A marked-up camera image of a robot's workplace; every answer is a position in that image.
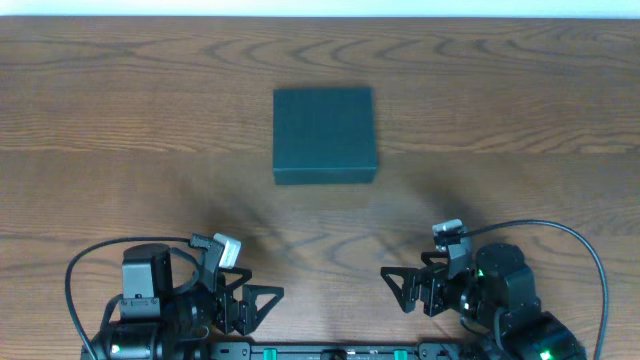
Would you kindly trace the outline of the dark green box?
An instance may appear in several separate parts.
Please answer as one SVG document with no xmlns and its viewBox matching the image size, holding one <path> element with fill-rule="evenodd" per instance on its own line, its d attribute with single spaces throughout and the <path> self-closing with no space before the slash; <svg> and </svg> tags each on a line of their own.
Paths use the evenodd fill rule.
<svg viewBox="0 0 640 360">
<path fill-rule="evenodd" d="M 372 88 L 273 91 L 277 185 L 367 184 L 377 171 Z"/>
</svg>

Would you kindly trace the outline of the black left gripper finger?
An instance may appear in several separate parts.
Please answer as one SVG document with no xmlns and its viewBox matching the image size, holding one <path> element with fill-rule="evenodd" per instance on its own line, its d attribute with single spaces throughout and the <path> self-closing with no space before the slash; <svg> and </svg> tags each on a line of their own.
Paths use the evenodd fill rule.
<svg viewBox="0 0 640 360">
<path fill-rule="evenodd" d="M 257 300 L 264 296 L 270 297 L 270 299 L 264 305 L 259 306 Z M 283 297 L 284 289 L 282 287 L 244 285 L 241 301 L 241 334 L 253 333 Z"/>
<path fill-rule="evenodd" d="M 220 268 L 216 277 L 217 293 L 220 297 L 233 297 L 234 292 L 246 284 L 253 274 L 245 268 L 234 267 L 231 269 Z"/>
</svg>

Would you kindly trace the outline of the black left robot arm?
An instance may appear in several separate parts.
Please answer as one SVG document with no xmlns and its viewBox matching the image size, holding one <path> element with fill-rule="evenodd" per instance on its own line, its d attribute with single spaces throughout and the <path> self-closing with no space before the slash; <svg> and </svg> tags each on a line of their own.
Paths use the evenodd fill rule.
<svg viewBox="0 0 640 360">
<path fill-rule="evenodd" d="M 123 293 L 82 357 L 213 359 L 213 331 L 248 335 L 284 297 L 283 288 L 250 285 L 250 270 L 224 264 L 221 245 L 194 248 L 199 258 L 157 243 L 125 250 Z"/>
</svg>

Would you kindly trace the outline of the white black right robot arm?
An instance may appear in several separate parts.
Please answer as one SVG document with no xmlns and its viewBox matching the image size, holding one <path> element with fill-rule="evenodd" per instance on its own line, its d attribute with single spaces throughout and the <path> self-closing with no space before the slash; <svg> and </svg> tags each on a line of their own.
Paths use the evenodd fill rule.
<svg viewBox="0 0 640 360">
<path fill-rule="evenodd" d="M 534 274 L 515 245 L 496 243 L 472 250 L 469 237 L 440 235 L 437 250 L 424 252 L 422 268 L 383 267 L 381 277 L 401 310 L 409 313 L 422 301 L 434 317 L 447 310 L 461 323 L 487 333 L 468 344 L 440 344 L 423 349 L 438 359 L 584 359 L 586 350 L 537 296 Z"/>
</svg>

